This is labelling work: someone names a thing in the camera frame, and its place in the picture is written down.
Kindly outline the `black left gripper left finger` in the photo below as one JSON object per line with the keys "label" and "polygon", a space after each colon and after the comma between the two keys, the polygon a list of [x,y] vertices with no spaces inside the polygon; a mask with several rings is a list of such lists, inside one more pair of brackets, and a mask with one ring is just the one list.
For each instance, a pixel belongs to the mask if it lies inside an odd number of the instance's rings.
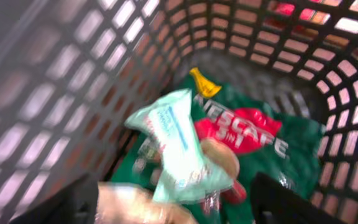
{"label": "black left gripper left finger", "polygon": [[85,174],[46,201],[19,215],[11,223],[93,224],[98,196],[98,181]]}

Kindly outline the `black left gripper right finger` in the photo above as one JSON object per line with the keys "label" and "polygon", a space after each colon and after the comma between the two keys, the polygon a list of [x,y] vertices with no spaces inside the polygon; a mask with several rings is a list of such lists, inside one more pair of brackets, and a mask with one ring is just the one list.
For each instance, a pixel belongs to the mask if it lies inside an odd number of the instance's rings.
{"label": "black left gripper right finger", "polygon": [[259,172],[250,189],[256,224],[344,224]]}

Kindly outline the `beige cookie bag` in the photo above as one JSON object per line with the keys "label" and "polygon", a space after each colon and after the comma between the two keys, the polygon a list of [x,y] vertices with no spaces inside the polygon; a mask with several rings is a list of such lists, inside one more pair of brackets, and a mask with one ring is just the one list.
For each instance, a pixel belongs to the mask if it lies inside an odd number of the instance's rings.
{"label": "beige cookie bag", "polygon": [[[235,179],[239,174],[236,155],[215,139],[201,141],[204,155]],[[149,191],[130,185],[98,184],[95,223],[197,223],[185,207],[177,203],[153,202]]]}

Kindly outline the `teal wet wipes packet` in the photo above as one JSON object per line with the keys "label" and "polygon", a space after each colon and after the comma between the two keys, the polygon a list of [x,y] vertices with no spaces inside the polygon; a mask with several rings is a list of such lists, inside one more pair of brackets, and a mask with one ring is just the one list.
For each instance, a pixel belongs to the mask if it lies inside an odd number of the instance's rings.
{"label": "teal wet wipes packet", "polygon": [[153,200],[192,203],[232,187],[233,179],[202,152],[191,118],[192,91],[173,91],[130,115],[124,125],[154,140],[162,173]]}

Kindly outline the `green Nescafe coffee bag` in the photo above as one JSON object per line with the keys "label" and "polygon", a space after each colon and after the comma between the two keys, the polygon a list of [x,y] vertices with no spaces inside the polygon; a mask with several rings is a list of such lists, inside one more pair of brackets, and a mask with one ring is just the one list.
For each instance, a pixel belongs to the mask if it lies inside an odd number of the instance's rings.
{"label": "green Nescafe coffee bag", "polygon": [[[208,194],[187,208],[199,223],[252,223],[246,197],[254,177],[263,173],[302,198],[308,198],[318,181],[317,157],[324,126],[274,111],[232,86],[218,83],[192,68],[176,90],[192,91],[191,118],[200,145],[204,139],[225,144],[239,161],[239,174],[227,190]],[[162,173],[162,160],[152,138],[140,136],[112,177],[154,192]]]}

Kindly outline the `grey plastic lattice basket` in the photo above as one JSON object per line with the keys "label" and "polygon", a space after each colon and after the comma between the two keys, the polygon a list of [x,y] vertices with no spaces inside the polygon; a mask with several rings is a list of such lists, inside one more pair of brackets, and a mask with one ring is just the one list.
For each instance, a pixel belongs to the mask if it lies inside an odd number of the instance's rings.
{"label": "grey plastic lattice basket", "polygon": [[358,223],[358,1],[0,1],[0,223],[87,173],[193,68],[323,123],[312,203]]}

